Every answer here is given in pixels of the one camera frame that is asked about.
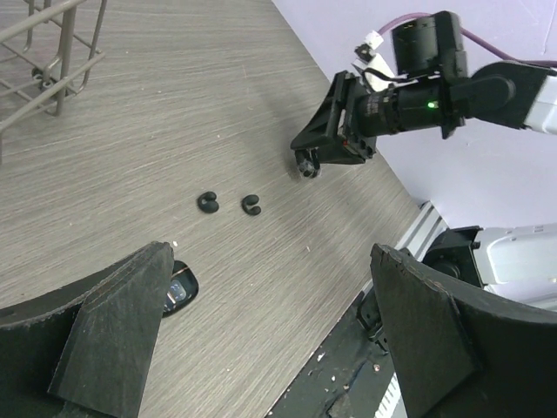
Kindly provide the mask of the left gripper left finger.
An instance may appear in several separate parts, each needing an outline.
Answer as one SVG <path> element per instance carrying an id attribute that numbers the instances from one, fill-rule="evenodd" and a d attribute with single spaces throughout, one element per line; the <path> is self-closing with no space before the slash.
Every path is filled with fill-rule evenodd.
<path id="1" fill-rule="evenodd" d="M 151 242 L 1 311 L 3 417 L 136 417 L 174 264 Z"/>

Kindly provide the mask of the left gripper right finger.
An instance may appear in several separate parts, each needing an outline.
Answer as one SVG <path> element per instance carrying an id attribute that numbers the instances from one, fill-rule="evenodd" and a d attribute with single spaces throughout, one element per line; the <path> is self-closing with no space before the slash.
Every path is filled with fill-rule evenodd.
<path id="1" fill-rule="evenodd" d="M 373 289 L 410 417 L 554 417 L 556 314 L 502 298 L 386 245 Z"/>

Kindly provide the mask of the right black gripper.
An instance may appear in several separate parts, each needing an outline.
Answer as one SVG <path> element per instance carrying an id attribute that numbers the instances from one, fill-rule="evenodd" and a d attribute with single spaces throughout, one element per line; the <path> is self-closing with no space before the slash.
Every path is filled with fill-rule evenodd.
<path id="1" fill-rule="evenodd" d="M 367 94 L 359 78 L 349 71 L 333 77 L 328 92 L 308 124 L 292 140 L 290 149 L 315 148 L 321 164 L 364 164 L 376 153 L 376 138 L 359 132 L 356 101 Z"/>

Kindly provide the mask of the dusty black oval case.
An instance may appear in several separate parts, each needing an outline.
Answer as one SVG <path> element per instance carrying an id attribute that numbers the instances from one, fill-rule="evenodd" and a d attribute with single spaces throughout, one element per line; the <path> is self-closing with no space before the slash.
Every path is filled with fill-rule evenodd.
<path id="1" fill-rule="evenodd" d="M 321 173 L 321 166 L 316 149 L 297 150 L 294 152 L 297 167 L 304 178 L 315 179 Z"/>

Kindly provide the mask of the glossy black charging case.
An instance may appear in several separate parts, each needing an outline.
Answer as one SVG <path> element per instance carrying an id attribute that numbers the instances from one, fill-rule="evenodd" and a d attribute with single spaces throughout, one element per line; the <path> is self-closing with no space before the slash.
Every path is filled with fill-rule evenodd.
<path id="1" fill-rule="evenodd" d="M 175 260 L 171 284 L 166 293 L 163 317 L 169 317 L 187 307 L 197 297 L 198 280 L 193 271 L 181 260 Z"/>

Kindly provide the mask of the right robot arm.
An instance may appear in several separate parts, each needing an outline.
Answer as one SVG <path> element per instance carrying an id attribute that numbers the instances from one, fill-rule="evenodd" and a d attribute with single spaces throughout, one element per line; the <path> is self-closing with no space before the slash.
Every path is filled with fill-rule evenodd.
<path id="1" fill-rule="evenodd" d="M 491 47 L 499 61 L 467 70 L 463 39 L 486 47 L 457 14 L 404 15 L 354 50 L 354 72 L 334 75 L 322 104 L 292 140 L 306 177 L 321 165 L 358 165 L 380 136 L 439 127 L 449 138 L 468 119 L 556 132 L 556 63 L 525 61 Z"/>

